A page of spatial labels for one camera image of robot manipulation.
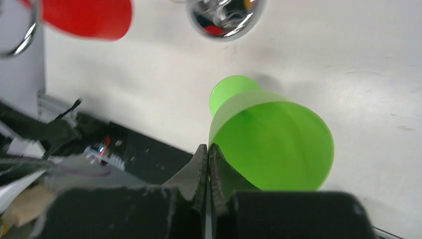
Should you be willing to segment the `red wine glass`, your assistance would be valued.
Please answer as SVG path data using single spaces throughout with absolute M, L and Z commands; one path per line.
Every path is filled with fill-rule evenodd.
M 41 20 L 73 37 L 117 41 L 130 29 L 132 0 L 40 0 Z

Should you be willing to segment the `chrome wine glass rack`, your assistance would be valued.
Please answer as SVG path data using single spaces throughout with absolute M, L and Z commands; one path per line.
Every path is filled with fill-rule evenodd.
M 201 34 L 224 40 L 244 35 L 255 24 L 264 5 L 262 0 L 185 0 L 183 3 Z M 23 53 L 43 22 L 39 0 L 24 0 L 23 4 L 30 10 L 28 30 L 15 47 L 0 53 L 1 58 Z

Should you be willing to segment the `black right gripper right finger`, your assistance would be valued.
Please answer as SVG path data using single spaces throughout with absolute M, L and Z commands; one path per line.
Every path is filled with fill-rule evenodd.
M 261 191 L 209 148 L 215 239 L 374 239 L 365 209 L 338 191 Z

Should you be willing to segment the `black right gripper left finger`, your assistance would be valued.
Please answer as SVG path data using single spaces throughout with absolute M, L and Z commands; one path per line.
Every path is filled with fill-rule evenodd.
M 203 239 L 206 236 L 207 146 L 162 185 L 61 190 L 36 220 L 33 239 Z

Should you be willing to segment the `green wine glass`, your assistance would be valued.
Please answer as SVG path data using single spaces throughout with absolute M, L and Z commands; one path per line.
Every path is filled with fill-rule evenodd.
M 213 89 L 209 144 L 246 180 L 265 191 L 318 190 L 334 161 L 325 121 L 305 106 L 266 91 L 246 76 Z

